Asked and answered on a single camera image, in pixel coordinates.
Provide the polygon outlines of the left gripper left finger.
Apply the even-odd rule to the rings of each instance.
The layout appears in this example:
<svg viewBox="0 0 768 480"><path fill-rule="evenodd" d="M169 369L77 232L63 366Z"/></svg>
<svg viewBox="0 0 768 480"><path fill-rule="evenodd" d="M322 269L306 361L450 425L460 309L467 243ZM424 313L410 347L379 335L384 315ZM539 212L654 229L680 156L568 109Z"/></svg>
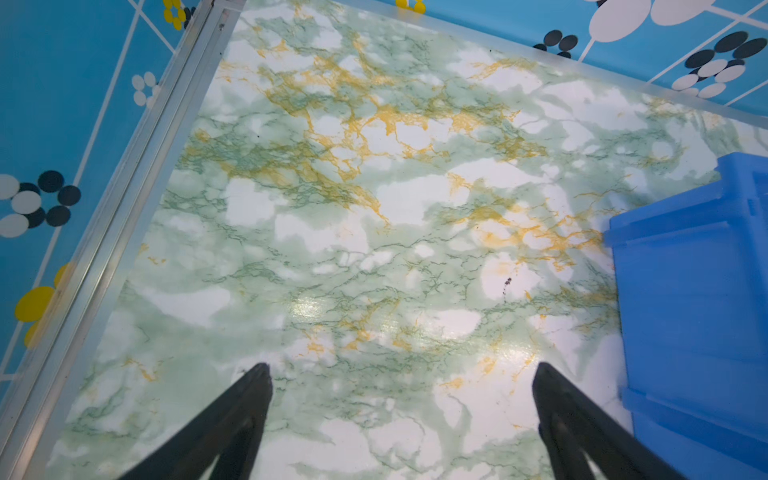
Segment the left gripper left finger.
<svg viewBox="0 0 768 480"><path fill-rule="evenodd" d="M258 363L124 479L248 479L273 395L270 367Z"/></svg>

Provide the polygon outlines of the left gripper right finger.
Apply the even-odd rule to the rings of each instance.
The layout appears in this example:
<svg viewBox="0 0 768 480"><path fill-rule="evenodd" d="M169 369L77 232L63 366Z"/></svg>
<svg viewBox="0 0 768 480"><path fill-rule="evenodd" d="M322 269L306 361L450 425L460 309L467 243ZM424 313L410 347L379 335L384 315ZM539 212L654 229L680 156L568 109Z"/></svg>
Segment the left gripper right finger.
<svg viewBox="0 0 768 480"><path fill-rule="evenodd" d="M681 479L547 362L532 383L539 434L557 479L593 479L595 464L607 479Z"/></svg>

